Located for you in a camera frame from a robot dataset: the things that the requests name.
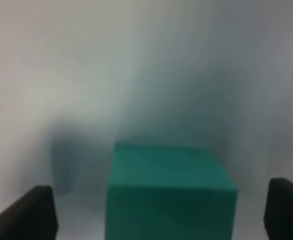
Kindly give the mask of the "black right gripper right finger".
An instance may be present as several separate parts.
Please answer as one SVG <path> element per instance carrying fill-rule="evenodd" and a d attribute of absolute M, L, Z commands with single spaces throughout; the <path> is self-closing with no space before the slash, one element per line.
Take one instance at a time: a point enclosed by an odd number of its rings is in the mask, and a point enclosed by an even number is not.
<path fill-rule="evenodd" d="M 293 182 L 270 179 L 263 223 L 268 239 L 293 240 Z"/>

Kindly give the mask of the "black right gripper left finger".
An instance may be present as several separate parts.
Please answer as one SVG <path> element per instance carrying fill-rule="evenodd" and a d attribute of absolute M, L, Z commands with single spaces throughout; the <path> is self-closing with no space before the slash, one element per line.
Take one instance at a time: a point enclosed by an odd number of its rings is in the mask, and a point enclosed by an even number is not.
<path fill-rule="evenodd" d="M 0 240 L 55 240 L 58 229 L 49 185 L 33 187 L 0 213 Z"/>

